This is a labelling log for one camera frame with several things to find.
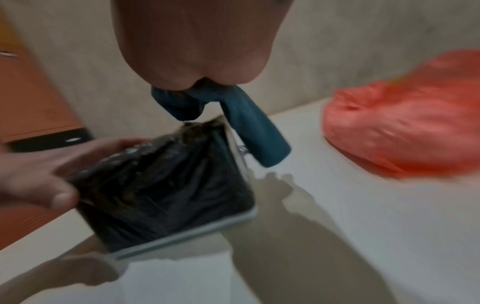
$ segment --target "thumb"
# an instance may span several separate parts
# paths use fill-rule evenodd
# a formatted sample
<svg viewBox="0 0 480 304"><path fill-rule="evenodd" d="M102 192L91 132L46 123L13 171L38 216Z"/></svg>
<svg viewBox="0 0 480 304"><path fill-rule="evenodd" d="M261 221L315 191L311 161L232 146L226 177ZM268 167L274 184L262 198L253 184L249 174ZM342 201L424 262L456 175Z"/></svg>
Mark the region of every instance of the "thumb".
<svg viewBox="0 0 480 304"><path fill-rule="evenodd" d="M24 203L56 211L68 211L79 201L77 189L54 175L23 175L11 181L9 193Z"/></svg>

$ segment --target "black plastic bag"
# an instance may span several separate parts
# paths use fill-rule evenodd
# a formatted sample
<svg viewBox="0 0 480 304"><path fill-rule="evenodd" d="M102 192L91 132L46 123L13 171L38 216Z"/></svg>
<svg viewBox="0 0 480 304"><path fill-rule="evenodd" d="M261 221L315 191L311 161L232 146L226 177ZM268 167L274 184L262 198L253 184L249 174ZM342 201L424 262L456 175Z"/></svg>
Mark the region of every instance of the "black plastic bag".
<svg viewBox="0 0 480 304"><path fill-rule="evenodd" d="M244 160L223 117L113 155L70 182L77 209L119 258L254 215Z"/></svg>

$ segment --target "teal cloth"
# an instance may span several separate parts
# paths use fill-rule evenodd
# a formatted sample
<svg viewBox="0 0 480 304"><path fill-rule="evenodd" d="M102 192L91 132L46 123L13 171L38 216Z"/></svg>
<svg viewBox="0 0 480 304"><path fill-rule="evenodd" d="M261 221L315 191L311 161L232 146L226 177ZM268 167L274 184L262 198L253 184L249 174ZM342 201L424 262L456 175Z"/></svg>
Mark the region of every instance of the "teal cloth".
<svg viewBox="0 0 480 304"><path fill-rule="evenodd" d="M280 131L238 86L223 86L202 79L185 91L152 88L151 94L180 121L195 120L202 114L207 103L220 102L231 127L263 167L275 166L290 154L290 145Z"/></svg>

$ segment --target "concrete wall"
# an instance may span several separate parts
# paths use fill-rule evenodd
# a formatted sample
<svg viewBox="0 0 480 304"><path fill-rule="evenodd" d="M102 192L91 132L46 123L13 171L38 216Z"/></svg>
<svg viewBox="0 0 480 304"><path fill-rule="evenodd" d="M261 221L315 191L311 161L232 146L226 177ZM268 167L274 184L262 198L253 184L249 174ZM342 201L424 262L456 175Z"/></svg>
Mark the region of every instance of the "concrete wall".
<svg viewBox="0 0 480 304"><path fill-rule="evenodd" d="M155 136L179 125L123 61L107 0L0 6L95 135ZM271 114L399 76L444 51L480 47L479 12L475 0L297 0L267 69L245 89Z"/></svg>

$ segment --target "red plastic bag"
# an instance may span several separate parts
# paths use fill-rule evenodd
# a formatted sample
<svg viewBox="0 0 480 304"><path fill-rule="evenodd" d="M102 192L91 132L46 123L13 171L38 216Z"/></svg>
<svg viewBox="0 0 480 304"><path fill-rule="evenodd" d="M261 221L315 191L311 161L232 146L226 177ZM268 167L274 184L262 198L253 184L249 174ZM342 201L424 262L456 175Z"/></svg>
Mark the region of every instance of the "red plastic bag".
<svg viewBox="0 0 480 304"><path fill-rule="evenodd" d="M391 177L480 169L480 50L440 56L396 82L338 90L323 133Z"/></svg>

